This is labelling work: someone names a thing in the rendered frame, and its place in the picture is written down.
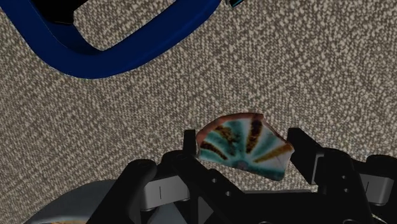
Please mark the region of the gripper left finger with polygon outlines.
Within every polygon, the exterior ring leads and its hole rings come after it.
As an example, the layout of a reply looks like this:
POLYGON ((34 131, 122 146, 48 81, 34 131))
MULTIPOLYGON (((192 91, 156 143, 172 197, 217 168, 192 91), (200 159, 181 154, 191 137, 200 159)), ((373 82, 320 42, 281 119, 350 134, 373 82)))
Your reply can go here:
POLYGON ((244 193, 215 169, 206 169, 189 153, 193 132, 184 133, 184 147, 162 156, 160 164, 152 160, 131 161, 119 175, 87 224, 150 224, 157 215, 144 211, 141 200, 144 187, 158 173, 174 174, 187 186, 190 198, 176 206, 186 224, 246 224, 241 206, 244 193))

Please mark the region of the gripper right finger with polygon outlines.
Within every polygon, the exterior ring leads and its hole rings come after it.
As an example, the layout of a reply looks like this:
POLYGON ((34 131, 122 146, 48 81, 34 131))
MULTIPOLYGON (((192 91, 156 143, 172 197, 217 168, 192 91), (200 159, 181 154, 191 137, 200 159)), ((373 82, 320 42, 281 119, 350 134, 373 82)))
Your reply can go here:
POLYGON ((330 224, 397 224, 397 158, 374 154, 364 162, 322 147, 302 129, 288 129, 291 162, 329 202, 330 224))

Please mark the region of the teal brown striped ceramic dish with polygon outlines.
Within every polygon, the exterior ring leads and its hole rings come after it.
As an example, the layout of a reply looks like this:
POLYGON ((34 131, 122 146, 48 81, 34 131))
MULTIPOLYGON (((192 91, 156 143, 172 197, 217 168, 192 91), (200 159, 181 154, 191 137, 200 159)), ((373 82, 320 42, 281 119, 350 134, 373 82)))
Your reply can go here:
POLYGON ((198 131, 197 158, 280 181, 294 147, 260 113, 221 116, 198 131))

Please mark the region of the grey round bowl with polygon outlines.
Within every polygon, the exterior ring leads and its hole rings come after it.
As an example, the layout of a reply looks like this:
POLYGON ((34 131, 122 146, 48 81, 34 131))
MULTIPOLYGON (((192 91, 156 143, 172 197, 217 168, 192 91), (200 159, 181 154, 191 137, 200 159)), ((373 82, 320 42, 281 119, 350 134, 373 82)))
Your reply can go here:
MULTIPOLYGON (((115 182, 108 179, 77 187, 47 204, 24 224, 84 223, 115 182)), ((143 224, 187 224, 175 203, 189 198, 187 186, 177 176, 148 183, 143 191, 141 209, 153 214, 143 224)))

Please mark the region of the beige woven fabric sofa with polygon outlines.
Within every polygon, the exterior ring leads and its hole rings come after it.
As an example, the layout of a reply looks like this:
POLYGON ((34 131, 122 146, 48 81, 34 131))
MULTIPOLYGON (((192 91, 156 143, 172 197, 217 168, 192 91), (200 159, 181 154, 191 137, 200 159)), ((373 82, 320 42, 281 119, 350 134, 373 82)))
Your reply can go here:
POLYGON ((397 0, 221 4, 155 60, 101 80, 44 63, 0 8, 0 224, 238 112, 358 160, 397 157, 397 0))

